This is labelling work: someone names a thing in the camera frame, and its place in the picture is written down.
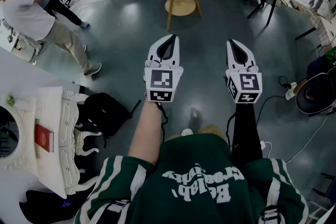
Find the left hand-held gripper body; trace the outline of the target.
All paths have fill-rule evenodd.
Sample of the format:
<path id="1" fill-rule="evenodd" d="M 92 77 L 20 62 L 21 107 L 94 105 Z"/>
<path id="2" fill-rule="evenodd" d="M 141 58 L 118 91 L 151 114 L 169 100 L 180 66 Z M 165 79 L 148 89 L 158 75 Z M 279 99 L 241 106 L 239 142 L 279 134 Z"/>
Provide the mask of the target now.
<path id="1" fill-rule="evenodd" d="M 147 99 L 150 102 L 172 102 L 183 71 L 180 66 L 147 60 L 144 68 Z"/>

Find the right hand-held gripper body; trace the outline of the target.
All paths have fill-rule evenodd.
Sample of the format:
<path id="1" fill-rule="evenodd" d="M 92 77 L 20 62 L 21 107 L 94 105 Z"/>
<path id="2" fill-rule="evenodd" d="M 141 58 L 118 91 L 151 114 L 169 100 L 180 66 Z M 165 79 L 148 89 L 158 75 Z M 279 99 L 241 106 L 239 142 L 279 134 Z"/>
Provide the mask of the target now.
<path id="1" fill-rule="evenodd" d="M 262 76 L 257 66 L 226 70 L 227 87 L 235 104 L 254 104 L 262 93 Z"/>

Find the person's left forearm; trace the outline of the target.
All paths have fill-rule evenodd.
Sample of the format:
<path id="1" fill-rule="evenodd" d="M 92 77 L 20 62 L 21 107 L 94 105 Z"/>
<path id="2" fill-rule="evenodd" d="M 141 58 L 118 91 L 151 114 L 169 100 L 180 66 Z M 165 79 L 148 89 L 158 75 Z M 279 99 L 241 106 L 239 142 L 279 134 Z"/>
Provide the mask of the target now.
<path id="1" fill-rule="evenodd" d="M 156 165 L 161 144 L 162 112 L 154 102 L 145 99 L 128 156 Z"/>

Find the person's right forearm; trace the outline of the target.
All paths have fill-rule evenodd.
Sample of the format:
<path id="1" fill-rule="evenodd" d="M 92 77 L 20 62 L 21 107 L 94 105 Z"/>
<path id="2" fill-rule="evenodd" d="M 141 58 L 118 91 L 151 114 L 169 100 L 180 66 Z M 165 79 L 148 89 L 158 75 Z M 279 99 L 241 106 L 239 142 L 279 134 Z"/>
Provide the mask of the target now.
<path id="1" fill-rule="evenodd" d="M 232 162 L 240 168 L 261 159 L 262 150 L 253 104 L 236 104 Z"/>

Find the black backpack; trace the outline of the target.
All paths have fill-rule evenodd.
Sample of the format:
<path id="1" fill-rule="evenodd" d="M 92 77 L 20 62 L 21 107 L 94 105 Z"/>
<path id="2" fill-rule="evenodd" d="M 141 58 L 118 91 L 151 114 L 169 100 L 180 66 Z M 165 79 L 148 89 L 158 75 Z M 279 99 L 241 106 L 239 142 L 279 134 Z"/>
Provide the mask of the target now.
<path id="1" fill-rule="evenodd" d="M 77 127 L 80 130 L 88 127 L 90 131 L 100 132 L 103 135 L 104 146 L 106 146 L 107 140 L 132 118 L 140 103 L 141 100 L 138 100 L 134 108 L 129 111 L 107 93 L 95 93 L 77 103 L 79 110 Z"/>

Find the black round seat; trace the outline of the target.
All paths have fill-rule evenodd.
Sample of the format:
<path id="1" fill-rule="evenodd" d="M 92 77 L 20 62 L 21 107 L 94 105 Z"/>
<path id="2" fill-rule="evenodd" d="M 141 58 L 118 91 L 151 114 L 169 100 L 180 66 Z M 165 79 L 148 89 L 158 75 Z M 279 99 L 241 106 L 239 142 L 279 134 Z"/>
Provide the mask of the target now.
<path id="1" fill-rule="evenodd" d="M 296 94 L 296 105 L 305 114 L 316 114 L 336 100 L 336 68 L 309 79 Z"/>

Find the white ornate dressing table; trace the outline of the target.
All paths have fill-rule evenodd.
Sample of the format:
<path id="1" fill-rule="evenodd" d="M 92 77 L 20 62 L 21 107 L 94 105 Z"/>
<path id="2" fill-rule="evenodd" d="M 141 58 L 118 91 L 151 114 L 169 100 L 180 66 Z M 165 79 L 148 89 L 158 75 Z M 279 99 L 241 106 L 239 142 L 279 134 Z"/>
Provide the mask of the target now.
<path id="1" fill-rule="evenodd" d="M 14 106 L 1 98 L 0 107 L 17 124 L 18 144 L 8 157 L 0 158 L 0 167 L 35 175 L 61 198 L 93 186 L 96 177 L 80 184 L 80 171 L 75 164 L 77 104 L 86 98 L 85 94 L 65 91 L 63 87 L 38 88 L 36 97 L 16 100 Z M 36 124 L 53 133 L 53 151 L 35 143 Z"/>

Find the person's green striped shirt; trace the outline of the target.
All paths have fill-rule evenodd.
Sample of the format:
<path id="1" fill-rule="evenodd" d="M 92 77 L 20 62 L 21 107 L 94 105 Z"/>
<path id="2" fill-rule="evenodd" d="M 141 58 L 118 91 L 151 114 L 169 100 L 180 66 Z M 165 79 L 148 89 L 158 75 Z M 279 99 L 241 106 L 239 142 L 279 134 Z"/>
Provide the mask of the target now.
<path id="1" fill-rule="evenodd" d="M 166 141 L 156 166 L 107 158 L 74 224 L 305 224 L 309 209 L 286 164 L 232 163 L 214 134 Z"/>

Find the white box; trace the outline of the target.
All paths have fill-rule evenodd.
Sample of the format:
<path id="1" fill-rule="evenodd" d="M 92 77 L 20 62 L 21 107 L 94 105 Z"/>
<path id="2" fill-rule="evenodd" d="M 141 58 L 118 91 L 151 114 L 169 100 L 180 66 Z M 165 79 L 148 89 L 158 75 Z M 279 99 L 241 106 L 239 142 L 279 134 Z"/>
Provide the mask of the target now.
<path id="1" fill-rule="evenodd" d="M 11 53 L 26 62 L 31 62 L 35 55 L 35 48 L 20 37 L 14 37 L 13 42 Z"/>

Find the red book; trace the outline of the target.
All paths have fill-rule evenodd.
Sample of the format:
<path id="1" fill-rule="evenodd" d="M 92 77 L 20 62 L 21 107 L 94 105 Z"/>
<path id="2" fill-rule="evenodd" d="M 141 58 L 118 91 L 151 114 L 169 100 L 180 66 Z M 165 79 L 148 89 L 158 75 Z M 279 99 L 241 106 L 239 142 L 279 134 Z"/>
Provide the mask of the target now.
<path id="1" fill-rule="evenodd" d="M 35 143 L 47 152 L 54 151 L 54 133 L 49 129 L 35 125 Z"/>

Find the oval mirror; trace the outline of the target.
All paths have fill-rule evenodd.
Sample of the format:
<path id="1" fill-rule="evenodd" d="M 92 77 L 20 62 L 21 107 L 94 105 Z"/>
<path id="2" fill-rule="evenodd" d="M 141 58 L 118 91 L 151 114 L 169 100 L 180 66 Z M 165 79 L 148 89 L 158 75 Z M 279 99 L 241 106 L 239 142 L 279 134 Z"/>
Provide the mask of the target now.
<path id="1" fill-rule="evenodd" d="M 24 149 L 23 120 L 12 107 L 0 104 L 0 165 L 19 159 Z"/>

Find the black fabric bag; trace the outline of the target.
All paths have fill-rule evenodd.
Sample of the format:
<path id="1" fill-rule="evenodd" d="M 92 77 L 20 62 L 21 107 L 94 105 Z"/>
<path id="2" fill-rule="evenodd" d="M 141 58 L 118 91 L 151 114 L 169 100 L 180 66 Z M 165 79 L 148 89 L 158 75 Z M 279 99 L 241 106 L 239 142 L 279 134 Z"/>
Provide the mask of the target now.
<path id="1" fill-rule="evenodd" d="M 72 219 L 87 196 L 88 194 L 82 191 L 63 199 L 55 193 L 28 190 L 27 201 L 20 202 L 19 207 L 30 223 L 53 224 Z"/>

